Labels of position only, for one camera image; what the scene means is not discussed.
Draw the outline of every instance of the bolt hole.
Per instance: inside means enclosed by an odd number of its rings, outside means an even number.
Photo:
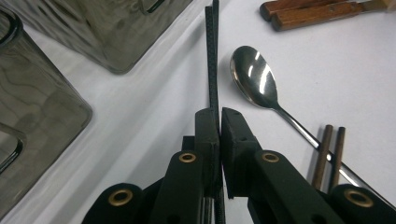
[[[196,156],[192,153],[183,153],[181,154],[178,159],[182,162],[193,162],[196,160]]]
[[[132,200],[133,194],[129,189],[119,189],[114,191],[109,197],[108,202],[113,206],[122,206]]]
[[[178,224],[180,223],[180,216],[178,215],[170,215],[167,219],[166,222],[168,224]]]
[[[277,162],[279,161],[279,157],[272,153],[264,153],[262,154],[262,159],[269,162]]]
[[[320,215],[313,215],[311,217],[311,220],[315,223],[315,224],[326,224],[326,218],[324,218],[323,216]]]
[[[352,203],[360,207],[371,207],[374,205],[373,200],[371,200],[367,195],[361,193],[354,189],[347,189],[345,191],[345,197]]]

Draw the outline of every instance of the spoon handle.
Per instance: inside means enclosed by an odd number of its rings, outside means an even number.
[[[319,140],[312,135],[306,128],[303,127],[294,117],[292,117],[286,110],[282,107],[277,106],[274,110],[285,119],[293,128],[295,128],[314,148],[315,150],[319,150],[320,142]],[[334,154],[331,152],[327,155],[327,161],[332,162],[334,160]],[[381,196],[375,189],[373,189],[370,185],[368,185],[362,178],[360,178],[356,173],[354,173],[349,167],[347,167],[343,162],[341,163],[340,174],[352,185],[361,187],[364,189],[370,190],[373,194],[375,194],[378,198],[380,198],[384,203],[389,205],[392,209],[396,210],[395,206],[387,201],[383,196]]]
[[[285,119],[294,129],[296,129],[314,148],[318,149],[320,142],[312,135],[306,128],[303,127],[294,117],[292,117],[286,110],[282,107],[278,107],[275,111]]]

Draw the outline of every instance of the glass handle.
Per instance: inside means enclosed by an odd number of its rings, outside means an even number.
[[[148,15],[153,13],[155,10],[157,10],[158,7],[164,2],[165,0],[158,0],[155,2],[149,9],[145,9],[142,3],[142,0],[139,0],[139,6],[140,10],[143,12],[143,14]]]
[[[24,139],[23,133],[0,123],[0,174],[21,154]]]

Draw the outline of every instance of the white table surface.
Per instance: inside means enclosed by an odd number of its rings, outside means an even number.
[[[104,189],[120,182],[145,188],[164,175],[182,136],[194,135],[194,114],[208,107],[204,7],[210,3],[194,0],[122,76],[25,27],[94,115],[2,224],[80,223]],[[241,112],[263,148],[281,152],[312,178],[314,149],[233,83],[233,51],[258,49],[272,68],[280,104],[318,139],[326,124],[346,127],[343,162],[396,204],[396,14],[277,33],[260,16],[262,3],[220,0],[220,108]],[[226,199],[226,211],[228,223],[252,223],[246,199]]]

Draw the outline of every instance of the metal spoon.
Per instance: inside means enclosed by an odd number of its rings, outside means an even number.
[[[239,90],[246,98],[260,107],[275,110],[283,119],[293,126],[305,139],[318,150],[320,142],[294,117],[286,112],[277,101],[276,83],[268,63],[261,54],[252,47],[243,46],[235,50],[231,58],[231,73]],[[329,152],[327,160],[332,162],[334,155]],[[391,205],[386,199],[371,188],[364,180],[356,175],[345,164],[341,164],[340,174],[352,185],[365,188],[376,194],[385,203]]]

